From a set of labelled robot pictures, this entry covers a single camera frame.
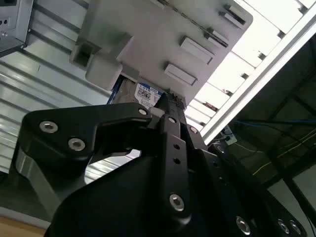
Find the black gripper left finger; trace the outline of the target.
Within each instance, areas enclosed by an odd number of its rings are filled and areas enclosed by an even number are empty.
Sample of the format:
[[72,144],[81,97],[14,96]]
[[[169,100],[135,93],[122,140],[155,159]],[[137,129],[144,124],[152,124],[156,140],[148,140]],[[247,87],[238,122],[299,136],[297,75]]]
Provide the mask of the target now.
[[71,194],[137,158],[188,163],[175,98],[163,95],[150,109],[120,103],[30,112],[19,131],[15,168],[53,218]]

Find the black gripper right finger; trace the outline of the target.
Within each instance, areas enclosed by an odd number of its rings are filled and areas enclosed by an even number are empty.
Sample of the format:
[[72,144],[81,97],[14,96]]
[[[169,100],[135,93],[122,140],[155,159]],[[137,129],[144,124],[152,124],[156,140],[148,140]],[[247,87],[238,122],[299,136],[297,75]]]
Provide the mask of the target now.
[[187,124],[182,99],[172,108],[189,146],[195,186],[206,223],[217,237],[305,237],[302,224],[221,143],[206,146]]

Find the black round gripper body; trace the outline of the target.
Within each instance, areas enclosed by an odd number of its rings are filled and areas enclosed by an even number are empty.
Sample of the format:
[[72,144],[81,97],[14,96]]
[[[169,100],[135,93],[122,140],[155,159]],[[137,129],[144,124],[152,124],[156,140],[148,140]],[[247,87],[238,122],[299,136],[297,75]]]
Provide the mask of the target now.
[[223,185],[183,158],[137,158],[67,197],[48,237],[230,237]]

